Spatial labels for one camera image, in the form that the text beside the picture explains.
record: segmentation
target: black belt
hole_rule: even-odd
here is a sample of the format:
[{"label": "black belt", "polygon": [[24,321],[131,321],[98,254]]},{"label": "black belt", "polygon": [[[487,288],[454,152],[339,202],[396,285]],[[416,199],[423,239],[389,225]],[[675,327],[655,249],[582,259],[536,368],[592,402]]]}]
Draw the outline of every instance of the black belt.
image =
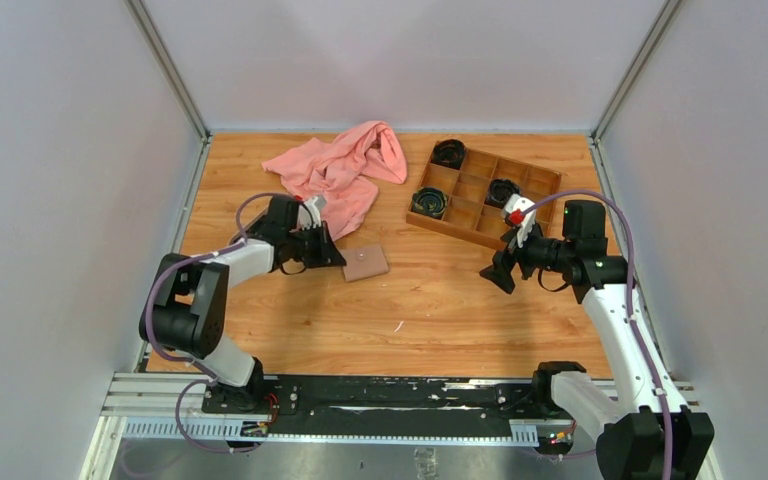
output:
[{"label": "black belt", "polygon": [[460,170],[464,158],[466,158],[466,146],[462,141],[454,138],[443,140],[431,151],[431,163],[455,170]]},{"label": "black belt", "polygon": [[498,178],[490,182],[490,187],[487,188],[487,196],[484,197],[484,203],[493,207],[503,208],[508,199],[513,194],[519,195],[519,185],[505,179]]},{"label": "black belt", "polygon": [[413,194],[411,211],[440,220],[446,211],[446,195],[434,187],[420,188]]}]

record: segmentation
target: wooden tabletop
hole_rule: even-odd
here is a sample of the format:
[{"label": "wooden tabletop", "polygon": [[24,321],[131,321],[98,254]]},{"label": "wooden tabletop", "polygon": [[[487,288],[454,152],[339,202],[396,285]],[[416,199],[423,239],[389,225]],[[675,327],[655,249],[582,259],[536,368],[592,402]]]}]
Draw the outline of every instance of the wooden tabletop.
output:
[{"label": "wooden tabletop", "polygon": [[[263,171],[263,161],[311,137],[334,136],[216,135],[182,252],[226,245],[243,200],[284,191],[277,175]],[[363,226],[337,241],[341,248],[381,243],[390,273],[354,283],[346,283],[339,268],[254,278],[229,293],[225,333],[258,357],[267,373],[530,377],[541,361],[573,360],[594,377],[610,377],[596,329],[572,292],[549,293],[532,279],[519,281],[507,295],[478,276],[490,264],[492,250],[405,223],[411,194],[439,140],[458,138],[470,148],[557,170],[563,173],[561,190],[599,191],[586,138],[443,133],[398,138],[408,159],[407,181],[372,180],[380,192]],[[267,202],[253,203],[244,219]],[[562,218],[556,212],[555,236]],[[552,274],[544,279],[550,288],[561,282]],[[148,364],[149,371],[181,368],[156,356]]]}]

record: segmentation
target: folded cloth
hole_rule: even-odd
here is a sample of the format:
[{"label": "folded cloth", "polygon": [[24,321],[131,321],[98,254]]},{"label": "folded cloth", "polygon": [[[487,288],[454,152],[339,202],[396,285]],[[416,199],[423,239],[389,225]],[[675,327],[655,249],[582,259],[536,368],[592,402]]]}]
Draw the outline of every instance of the folded cloth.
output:
[{"label": "folded cloth", "polygon": [[281,175],[293,195],[323,195],[322,218],[334,240],[357,230],[378,196],[378,187],[361,175],[401,184],[408,174],[402,147],[384,122],[362,123],[331,143],[311,139],[263,162],[263,169]]}]

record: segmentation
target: white panel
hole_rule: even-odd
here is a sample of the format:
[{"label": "white panel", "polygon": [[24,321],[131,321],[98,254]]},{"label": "white panel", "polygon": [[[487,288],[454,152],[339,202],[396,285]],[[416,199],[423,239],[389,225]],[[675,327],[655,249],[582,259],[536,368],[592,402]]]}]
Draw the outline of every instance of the white panel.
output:
[{"label": "white panel", "polygon": [[77,477],[197,148],[124,2],[0,2],[0,478]]},{"label": "white panel", "polygon": [[213,129],[595,127],[663,0],[149,0]]},{"label": "white panel", "polygon": [[768,478],[768,2],[686,2],[605,140],[673,370],[725,478]]}]

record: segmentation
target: wooden tray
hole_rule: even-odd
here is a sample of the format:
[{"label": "wooden tray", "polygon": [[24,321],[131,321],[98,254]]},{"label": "wooden tray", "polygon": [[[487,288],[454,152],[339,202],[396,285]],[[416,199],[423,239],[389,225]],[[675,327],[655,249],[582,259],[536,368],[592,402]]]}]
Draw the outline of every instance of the wooden tray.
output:
[{"label": "wooden tray", "polygon": [[[506,178],[522,189],[522,195],[533,202],[557,193],[561,174],[554,170],[530,165],[467,147],[461,168],[455,170],[431,163],[429,157],[422,180],[416,187],[434,187],[448,199],[446,211],[440,220],[411,211],[410,204],[405,221],[450,237],[483,245],[495,250],[505,248],[500,237],[510,227],[505,224],[502,210],[484,204],[490,181]],[[537,223],[544,235],[550,235],[549,225],[555,213],[555,202],[537,210]]]}]

